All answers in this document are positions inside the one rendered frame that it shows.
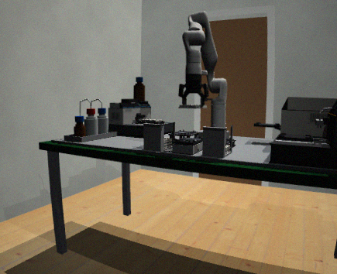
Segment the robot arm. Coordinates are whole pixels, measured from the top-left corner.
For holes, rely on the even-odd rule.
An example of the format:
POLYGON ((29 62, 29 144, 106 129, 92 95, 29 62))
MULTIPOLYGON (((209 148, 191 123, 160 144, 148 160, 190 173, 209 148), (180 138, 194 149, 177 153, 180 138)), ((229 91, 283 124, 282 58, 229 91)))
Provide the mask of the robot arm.
POLYGON ((189 30, 183 33, 182 39, 186 50, 185 74, 206 75, 210 92, 217 98, 211 100, 211 127, 225 128, 225 108, 227 98, 227 81, 214 77, 214 69, 218 60, 215 44, 206 11, 192 13, 188 16, 189 30), (199 28, 198 28, 199 27, 199 28), (200 29, 201 28, 201 29, 200 29), (205 28, 205 33, 202 28, 205 28), (201 52, 190 46, 201 46, 201 52), (201 58, 205 70, 201 70, 201 58))

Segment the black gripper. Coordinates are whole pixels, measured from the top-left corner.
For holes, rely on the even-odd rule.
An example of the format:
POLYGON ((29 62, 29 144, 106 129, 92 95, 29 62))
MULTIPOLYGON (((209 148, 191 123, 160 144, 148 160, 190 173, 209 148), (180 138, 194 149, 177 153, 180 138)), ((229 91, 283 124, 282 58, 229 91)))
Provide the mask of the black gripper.
POLYGON ((186 97, 191 93, 198 93, 201 97, 201 107, 205 105, 205 98, 208 97, 208 84, 201 83, 201 74, 185 74, 186 84, 179 84, 178 96, 182 97, 182 104, 187 104, 186 97), (184 92, 184 87, 186 88, 184 92), (200 88, 204 88, 204 93, 200 88), (200 90, 199 90, 200 89, 200 90), (184 94, 183 94, 184 93, 184 94))

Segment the brown glass bottle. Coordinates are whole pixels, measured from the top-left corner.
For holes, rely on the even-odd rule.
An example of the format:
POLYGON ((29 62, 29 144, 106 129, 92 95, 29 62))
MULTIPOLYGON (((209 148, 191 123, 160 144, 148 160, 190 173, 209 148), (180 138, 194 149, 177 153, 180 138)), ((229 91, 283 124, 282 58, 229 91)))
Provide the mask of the brown glass bottle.
POLYGON ((145 85, 134 85, 134 98, 145 101, 145 85))
POLYGON ((74 136, 85 137, 86 136, 85 127, 74 127, 74 136))

